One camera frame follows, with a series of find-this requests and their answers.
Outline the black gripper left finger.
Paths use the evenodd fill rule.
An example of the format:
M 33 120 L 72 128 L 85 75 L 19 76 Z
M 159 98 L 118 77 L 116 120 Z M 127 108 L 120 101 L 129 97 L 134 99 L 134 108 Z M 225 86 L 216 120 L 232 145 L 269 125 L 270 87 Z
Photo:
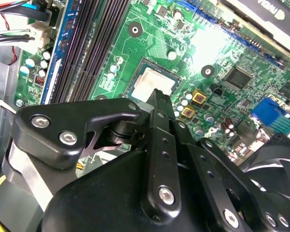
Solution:
M 160 90 L 149 110 L 127 98 L 37 105 L 19 110 L 12 126 L 16 170 L 47 209 L 66 185 L 127 154 L 145 153 L 147 172 L 141 208 L 150 218 L 175 218 L 181 190 L 175 136 Z

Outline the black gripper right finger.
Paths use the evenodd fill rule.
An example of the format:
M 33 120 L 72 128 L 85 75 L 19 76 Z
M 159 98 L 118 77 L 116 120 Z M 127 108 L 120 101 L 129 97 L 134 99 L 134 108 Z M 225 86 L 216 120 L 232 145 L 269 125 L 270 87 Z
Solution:
M 261 191 L 211 141 L 196 143 L 187 126 L 175 119 L 172 102 L 162 96 L 171 120 L 180 160 L 196 182 L 198 200 L 211 232 L 290 232 L 290 202 Z

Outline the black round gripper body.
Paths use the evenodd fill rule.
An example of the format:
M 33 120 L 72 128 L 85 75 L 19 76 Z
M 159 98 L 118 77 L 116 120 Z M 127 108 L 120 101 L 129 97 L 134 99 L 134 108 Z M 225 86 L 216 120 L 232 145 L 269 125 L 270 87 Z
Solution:
M 63 187 L 50 201 L 43 232 L 218 232 L 189 170 L 178 168 L 182 209 L 157 224 L 141 208 L 145 153 L 128 152 Z

